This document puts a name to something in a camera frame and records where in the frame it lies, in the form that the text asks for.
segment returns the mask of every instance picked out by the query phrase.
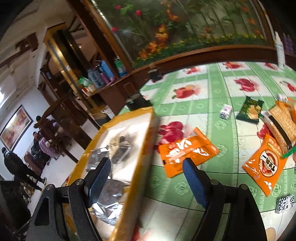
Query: sneaker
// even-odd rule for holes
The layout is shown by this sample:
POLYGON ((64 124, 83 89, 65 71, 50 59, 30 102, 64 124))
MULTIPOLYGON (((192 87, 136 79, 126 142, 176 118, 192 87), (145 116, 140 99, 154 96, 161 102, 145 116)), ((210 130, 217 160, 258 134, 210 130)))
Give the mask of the sneaker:
POLYGON ((46 178, 46 177, 42 179, 42 183, 43 183, 44 185, 45 185, 46 181, 47 181, 47 178, 46 178))

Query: orange snack package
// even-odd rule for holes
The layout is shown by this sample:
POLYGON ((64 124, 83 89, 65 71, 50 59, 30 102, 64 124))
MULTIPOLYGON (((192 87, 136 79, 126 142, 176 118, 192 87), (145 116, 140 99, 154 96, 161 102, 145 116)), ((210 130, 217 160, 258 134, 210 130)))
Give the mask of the orange snack package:
POLYGON ((195 136, 158 146, 167 177, 182 173, 182 162, 187 157, 198 166, 220 152, 197 127, 194 133, 195 136))
POLYGON ((270 135, 266 134, 261 147, 243 165, 244 170, 255 180, 268 196, 286 164, 282 151, 270 135))

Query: framed picture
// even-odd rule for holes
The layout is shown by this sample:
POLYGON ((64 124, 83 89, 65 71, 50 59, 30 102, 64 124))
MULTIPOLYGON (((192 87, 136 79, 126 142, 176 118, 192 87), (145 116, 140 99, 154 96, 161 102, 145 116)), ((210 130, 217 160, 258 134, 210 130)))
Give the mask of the framed picture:
POLYGON ((13 150, 15 148, 32 122, 31 117, 21 105, 0 133, 1 141, 8 150, 13 150))

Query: black pants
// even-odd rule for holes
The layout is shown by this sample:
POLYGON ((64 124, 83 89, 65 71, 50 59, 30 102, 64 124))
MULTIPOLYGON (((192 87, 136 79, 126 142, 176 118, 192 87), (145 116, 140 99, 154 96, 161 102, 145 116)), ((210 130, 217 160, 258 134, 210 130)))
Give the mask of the black pants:
POLYGON ((35 178, 39 182, 42 182, 42 178, 40 176, 38 176, 35 172, 33 172, 28 167, 24 167, 24 168, 22 168, 21 170, 18 171, 18 177, 21 180, 23 180, 24 182, 26 182, 27 184, 29 184, 33 188, 35 188, 37 190, 40 190, 41 188, 39 186, 37 186, 37 184, 34 183, 27 175, 35 178))

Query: green and white tablecloth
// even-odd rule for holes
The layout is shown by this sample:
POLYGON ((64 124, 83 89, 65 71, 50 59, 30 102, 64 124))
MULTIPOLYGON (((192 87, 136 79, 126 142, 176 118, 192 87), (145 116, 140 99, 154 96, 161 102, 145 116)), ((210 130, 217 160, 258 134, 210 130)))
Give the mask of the green and white tablecloth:
MULTIPOLYGON (((239 121, 235 115, 246 96, 263 100, 263 110, 274 105, 278 93, 296 98, 296 72, 289 67, 282 71, 269 63, 214 63, 169 73, 161 81, 147 82, 140 92, 152 102, 161 125, 180 121, 185 136, 195 126, 207 135, 221 152, 199 168, 224 185, 247 184, 259 207, 265 228, 273 227, 277 239, 296 210, 294 205, 282 214, 274 211, 278 198, 296 194, 293 159, 288 159, 272 193, 266 197, 242 169, 243 163, 260 147, 261 140, 256 133, 263 123, 239 121), (190 91, 184 96, 182 91, 178 92, 180 88, 190 91), (219 118, 224 104, 234 109, 229 120, 219 118)), ((162 138, 158 134, 157 142, 162 138)), ((201 205, 196 203, 184 174, 167 178, 160 155, 155 151, 140 216, 140 240, 188 241, 203 211, 201 205)), ((229 205, 225 205, 215 240, 220 240, 223 235, 228 212, 229 205)))

